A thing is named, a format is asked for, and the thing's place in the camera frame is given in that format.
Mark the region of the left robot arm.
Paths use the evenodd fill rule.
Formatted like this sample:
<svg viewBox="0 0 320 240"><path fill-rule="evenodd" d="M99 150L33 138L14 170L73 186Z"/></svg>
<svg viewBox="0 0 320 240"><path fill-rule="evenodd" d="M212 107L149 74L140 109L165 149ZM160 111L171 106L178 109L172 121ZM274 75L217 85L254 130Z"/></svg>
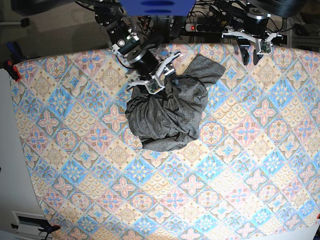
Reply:
<svg viewBox="0 0 320 240"><path fill-rule="evenodd" d="M268 29L271 16L282 19L296 16L306 5L305 0L229 0L218 8L222 10L230 20L226 24L223 37L234 37L240 50L243 64L246 66L250 60L248 52L251 44L254 44L253 63L269 55L273 50L272 40L281 36L284 24L274 30Z"/></svg>

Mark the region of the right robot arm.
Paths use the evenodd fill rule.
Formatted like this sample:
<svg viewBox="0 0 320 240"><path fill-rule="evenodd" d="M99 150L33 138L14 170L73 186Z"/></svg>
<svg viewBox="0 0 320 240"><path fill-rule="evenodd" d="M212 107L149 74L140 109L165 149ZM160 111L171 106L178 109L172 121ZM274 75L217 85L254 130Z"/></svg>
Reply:
<svg viewBox="0 0 320 240"><path fill-rule="evenodd" d="M128 82L130 88L143 86L150 94L156 95L165 89L167 80L177 84L172 62L182 55L181 52L170 52L166 58L158 59L150 50L178 36L180 30L176 27L182 22L182 17L171 16L165 10L160 13L152 11L146 18L153 27L146 34L137 31L132 19L130 24L125 23L125 14L118 2L97 1L93 9L95 20L105 27L110 38L112 52L126 68L138 73L137 78Z"/></svg>

